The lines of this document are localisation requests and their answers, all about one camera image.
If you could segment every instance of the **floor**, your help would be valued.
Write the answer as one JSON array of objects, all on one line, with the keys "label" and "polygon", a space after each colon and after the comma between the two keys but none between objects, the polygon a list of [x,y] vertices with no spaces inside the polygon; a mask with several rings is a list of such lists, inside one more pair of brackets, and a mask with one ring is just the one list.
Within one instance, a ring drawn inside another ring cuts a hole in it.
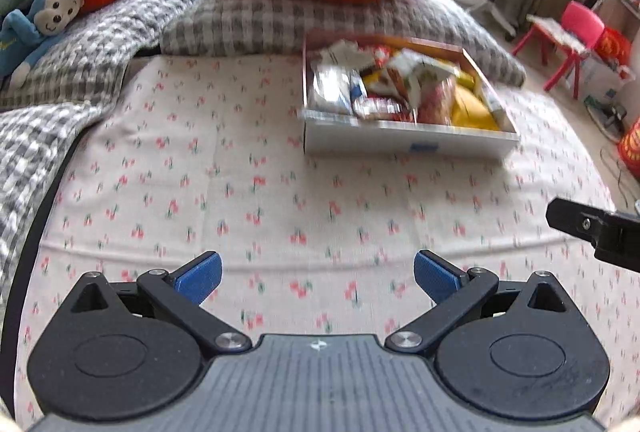
[{"label": "floor", "polygon": [[[494,26],[487,26],[487,28],[506,50],[510,52],[513,49],[513,45],[504,40],[504,34],[497,28]],[[549,57],[548,66],[543,66],[540,62],[540,47],[534,40],[522,49],[518,54],[518,59],[527,68],[527,80],[524,88],[547,94],[543,91],[545,81],[558,68],[560,57],[557,55],[555,58]],[[571,91],[565,82],[560,82],[548,94],[554,98],[565,118],[587,148],[602,180],[611,191],[616,209],[634,213],[634,202],[636,199],[640,199],[640,183],[626,169],[620,171],[619,164],[620,167],[623,165],[618,158],[616,146],[601,134],[587,114],[584,105],[573,100]]]}]

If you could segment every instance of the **white box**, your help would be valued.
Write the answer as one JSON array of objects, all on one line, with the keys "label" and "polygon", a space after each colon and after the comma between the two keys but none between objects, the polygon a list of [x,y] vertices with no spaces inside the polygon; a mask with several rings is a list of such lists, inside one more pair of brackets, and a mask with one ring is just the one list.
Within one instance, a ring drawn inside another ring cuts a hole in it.
[{"label": "white box", "polygon": [[520,135],[504,105],[500,115],[494,116],[501,132],[459,128],[443,125],[422,125],[396,121],[360,121],[345,115],[328,114],[308,109],[308,87],[312,80],[306,63],[307,51],[327,47],[341,40],[360,44],[386,44],[407,47],[417,52],[456,62],[462,70],[476,79],[476,95],[485,104],[484,92],[497,98],[491,84],[480,69],[460,47],[439,44],[416,38],[396,38],[380,34],[328,33],[310,31],[303,46],[303,100],[300,112],[305,120],[305,153],[310,155],[375,155],[403,153],[437,153],[456,157],[502,159],[520,142]]},{"label": "white box", "polygon": [[[626,72],[625,79],[620,72]],[[566,77],[566,86],[570,91],[574,89],[575,68]],[[578,100],[584,102],[588,97],[608,105],[620,92],[625,83],[636,79],[635,73],[627,66],[620,66],[618,72],[611,70],[596,54],[580,62],[580,82],[578,84]]]}]

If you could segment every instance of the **gray checkered blanket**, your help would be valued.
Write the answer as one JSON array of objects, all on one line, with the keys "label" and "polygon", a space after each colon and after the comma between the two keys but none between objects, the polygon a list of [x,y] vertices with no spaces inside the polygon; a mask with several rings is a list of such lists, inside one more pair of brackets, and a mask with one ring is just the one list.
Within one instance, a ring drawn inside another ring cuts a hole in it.
[{"label": "gray checkered blanket", "polygon": [[0,114],[0,332],[35,213],[74,139],[101,113],[88,103],[61,103]]},{"label": "gray checkered blanket", "polygon": [[0,333],[27,232],[78,133],[115,105],[127,63],[198,0],[119,0],[75,22],[24,87],[0,93]]},{"label": "gray checkered blanket", "polygon": [[356,31],[464,47],[493,82],[521,86],[523,66],[453,0],[202,0],[162,34],[165,54],[235,56],[300,52],[305,31]]},{"label": "gray checkered blanket", "polygon": [[0,110],[68,100],[109,104],[120,93],[133,55],[142,47],[158,45],[169,21],[196,1],[118,0],[74,21],[21,89],[0,93]]}]

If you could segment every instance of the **cable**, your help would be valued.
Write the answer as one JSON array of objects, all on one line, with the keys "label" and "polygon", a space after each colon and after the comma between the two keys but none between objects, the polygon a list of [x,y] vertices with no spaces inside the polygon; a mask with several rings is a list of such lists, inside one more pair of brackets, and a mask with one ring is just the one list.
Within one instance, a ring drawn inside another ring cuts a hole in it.
[{"label": "cable", "polygon": [[[614,167],[612,166],[611,163],[607,162],[606,158],[608,158],[608,160],[613,161],[615,163],[616,170],[614,170]],[[600,148],[600,160],[602,161],[602,164],[604,165],[604,167],[609,171],[609,173],[616,178],[618,191],[620,192],[620,195],[622,195],[622,198],[625,201],[625,208],[628,209],[629,208],[628,197],[632,198],[634,200],[634,203],[638,197],[634,193],[634,188],[629,186],[627,182],[628,178],[625,177],[625,181],[623,181],[623,175],[628,174],[630,176],[631,181],[637,184],[635,177],[631,175],[631,173],[629,172],[625,164],[620,160],[620,158],[614,156],[611,153],[610,148],[607,148],[607,147]]]},{"label": "cable", "polygon": [[604,126],[603,120],[600,119],[599,116],[598,116],[598,113],[599,113],[600,115],[604,116],[605,120],[606,120],[607,117],[604,114],[604,112],[602,111],[602,109],[597,108],[597,107],[592,106],[592,105],[587,105],[587,113],[591,117],[591,120],[593,121],[594,125],[596,127],[598,127],[598,130],[600,130],[602,135],[604,135],[604,137],[606,137],[613,144],[618,144],[618,142],[620,141],[620,136],[612,134],[609,131],[608,127]]}]

